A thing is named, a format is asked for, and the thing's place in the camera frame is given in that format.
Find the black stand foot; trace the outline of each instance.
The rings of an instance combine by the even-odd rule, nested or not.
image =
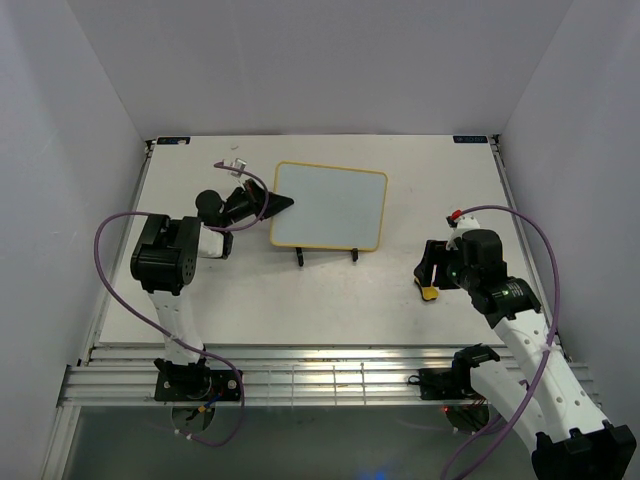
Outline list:
[[[296,257],[298,257],[298,265],[304,266],[304,257],[302,256],[302,248],[296,247]]]

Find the black sticker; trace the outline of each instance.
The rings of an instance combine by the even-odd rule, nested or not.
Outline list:
[[[158,145],[189,145],[191,137],[158,137]]]
[[[484,135],[454,135],[453,143],[488,143]]]

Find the gray wall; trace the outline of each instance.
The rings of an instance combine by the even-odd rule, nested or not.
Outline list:
[[[69,0],[143,138],[501,132],[570,0]]]
[[[562,339],[589,362],[607,414],[637,436],[639,86],[640,3],[576,0],[504,133],[517,205],[557,251]]]
[[[93,232],[142,149],[66,2],[0,2],[0,478],[38,477],[97,298]]]

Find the yellow border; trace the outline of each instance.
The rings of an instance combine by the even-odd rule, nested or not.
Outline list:
[[[389,184],[389,177],[386,173],[380,172],[378,170],[365,170],[363,168],[351,168],[351,167],[334,167],[332,165],[319,165],[316,163],[303,163],[303,162],[290,162],[283,161],[276,165],[276,178],[273,181],[273,193],[278,193],[278,172],[280,170],[281,165],[301,165],[303,167],[317,167],[317,168],[331,168],[333,170],[349,170],[351,172],[362,172],[362,173],[374,173],[376,175],[384,175],[384,197],[382,199],[382,213],[380,214],[380,228],[378,229],[378,242],[374,248],[358,248],[360,252],[375,252],[380,246],[380,237],[382,236],[382,221],[384,220],[384,207],[387,203],[387,185]],[[276,243],[273,241],[273,224],[275,222],[275,217],[271,221],[271,228],[269,229],[269,241],[271,245],[275,247],[291,247],[291,248],[319,248],[324,250],[351,250],[354,247],[329,247],[323,245],[294,245],[294,244],[284,244],[284,243]]]

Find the purple cable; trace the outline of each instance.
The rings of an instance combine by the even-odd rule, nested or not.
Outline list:
[[[232,172],[239,172],[239,173],[242,173],[243,175],[247,175],[248,177],[251,177],[251,178],[255,179],[256,181],[258,181],[262,185],[262,187],[264,188],[264,192],[265,192],[264,205],[262,207],[262,210],[260,211],[260,213],[258,214],[258,216],[256,217],[256,219],[254,221],[252,221],[251,223],[248,223],[247,225],[243,225],[242,227],[216,228],[215,230],[216,231],[223,231],[223,232],[237,232],[239,230],[245,230],[245,229],[255,225],[258,221],[260,221],[262,219],[262,215],[264,215],[264,212],[267,209],[267,202],[268,202],[268,199],[269,199],[269,196],[268,196],[269,193],[268,193],[267,185],[264,183],[264,181],[262,181],[261,178],[257,177],[256,175],[254,175],[252,173],[249,173],[249,172],[242,171],[242,170],[234,168],[234,167],[227,167],[224,164],[222,164],[222,162],[214,164],[214,167],[215,168],[220,168],[220,169],[223,169],[223,170],[230,170]],[[102,262],[100,261],[100,236],[102,235],[102,231],[104,230],[104,228],[110,222],[112,222],[113,220],[116,220],[117,218],[121,218],[121,217],[131,217],[131,216],[148,217],[149,215],[153,215],[153,214],[150,213],[150,212],[121,212],[121,213],[116,213],[114,215],[111,215],[110,217],[107,217],[106,219],[104,219],[102,221],[102,223],[100,224],[100,226],[98,226],[98,229],[96,230],[96,235],[95,235],[94,240],[93,240],[93,260],[95,262],[96,270],[98,271],[98,276],[100,277],[100,281],[102,282],[104,287],[107,289],[107,291],[111,294],[111,296],[120,305],[122,305],[129,313],[131,313],[135,317],[137,317],[140,320],[142,320],[144,323],[149,325],[151,328],[156,329],[157,331],[162,333],[165,337],[171,338],[173,335],[169,330],[167,330],[166,328],[162,327],[158,323],[154,322],[150,318],[146,317],[142,313],[138,312],[129,303],[127,303],[127,301],[124,298],[122,298],[118,294],[118,292],[115,291],[115,289],[113,288],[113,286],[111,285],[111,283],[107,279],[107,276],[104,273],[104,269],[102,268]],[[222,447],[223,445],[226,445],[231,440],[233,440],[233,438],[236,436],[236,434],[240,430],[240,427],[242,426],[242,423],[244,421],[245,398],[244,398],[244,383],[242,382],[242,375],[240,375],[240,372],[233,365],[233,363],[231,363],[226,358],[223,358],[223,357],[221,357],[219,355],[216,355],[215,353],[210,353],[210,352],[207,352],[205,350],[200,350],[199,348],[195,348],[195,347],[183,342],[182,340],[180,340],[178,338],[174,338],[173,341],[175,343],[177,343],[178,345],[180,345],[182,348],[186,349],[186,350],[189,350],[191,352],[194,352],[194,353],[197,353],[199,355],[202,355],[203,357],[212,358],[214,360],[217,360],[218,362],[224,363],[226,366],[228,366],[231,369],[231,371],[233,372],[234,376],[236,377],[236,381],[238,382],[238,386],[240,387],[240,418],[238,419],[238,423],[236,424],[234,429],[231,431],[231,433],[225,439],[223,439],[223,440],[221,440],[219,442],[212,442],[210,440],[207,440],[207,439],[204,439],[204,438],[201,438],[201,437],[196,437],[195,435],[191,435],[189,437],[192,440],[195,440],[196,442],[202,443],[202,444],[207,445],[209,447]],[[184,435],[185,437],[190,435],[189,432],[186,432],[186,431],[183,431],[183,430],[179,430],[179,432],[182,435]]]
[[[517,212],[512,208],[503,207],[502,205],[480,205],[478,207],[472,207],[472,208],[463,210],[462,212],[460,212],[459,215],[466,215],[468,213],[473,213],[480,210],[502,210],[503,212],[508,212],[512,215],[515,215],[516,217],[521,218],[522,220],[527,222],[529,225],[531,225],[538,232],[538,234],[540,235],[540,238],[542,238],[542,241],[544,242],[544,245],[547,248],[547,252],[549,253],[549,258],[551,260],[551,270],[553,271],[553,284],[554,284],[553,314],[551,316],[551,326],[549,327],[549,334],[547,335],[547,345],[551,347],[553,345],[553,341],[555,339],[556,333],[558,332],[558,322],[560,320],[560,275],[558,273],[558,262],[556,261],[556,255],[553,252],[553,248],[551,247],[551,242],[549,241],[549,238],[545,235],[545,233],[542,231],[540,226],[533,219],[531,219],[527,215]],[[498,433],[498,436],[495,437],[493,442],[491,442],[491,445],[489,446],[489,448],[487,448],[484,451],[484,453],[480,455],[470,467],[465,469],[462,473],[458,474],[453,480],[464,479],[465,477],[467,477],[467,475],[469,475],[476,468],[482,465],[484,461],[487,458],[489,458],[489,456],[491,456],[491,454],[500,446],[500,444],[504,441],[504,439],[507,437],[509,432],[513,430],[513,427],[522,416],[523,412],[529,405],[529,402],[533,398],[533,395],[536,389],[538,388],[538,384],[542,379],[542,374],[544,373],[544,369],[546,368],[547,363],[549,361],[549,354],[550,354],[549,350],[542,353],[542,358],[540,360],[540,365],[538,366],[538,370],[533,376],[533,379],[531,380],[531,384],[527,389],[527,393],[525,394],[524,398],[522,399],[522,402],[520,403],[517,410],[513,414],[513,417],[511,417],[511,419],[507,422],[504,428],[502,428],[502,430]],[[456,450],[456,452],[451,456],[451,458],[449,458],[449,460],[447,460],[447,463],[445,464],[444,468],[442,469],[442,473],[440,474],[440,480],[446,480],[447,473],[449,471],[449,468],[451,468],[451,465],[453,465],[453,463],[456,461],[460,453],[469,444],[471,444],[476,437],[479,437],[479,436],[480,435],[474,435],[473,437],[471,437],[460,448],[458,448],[458,450]]]

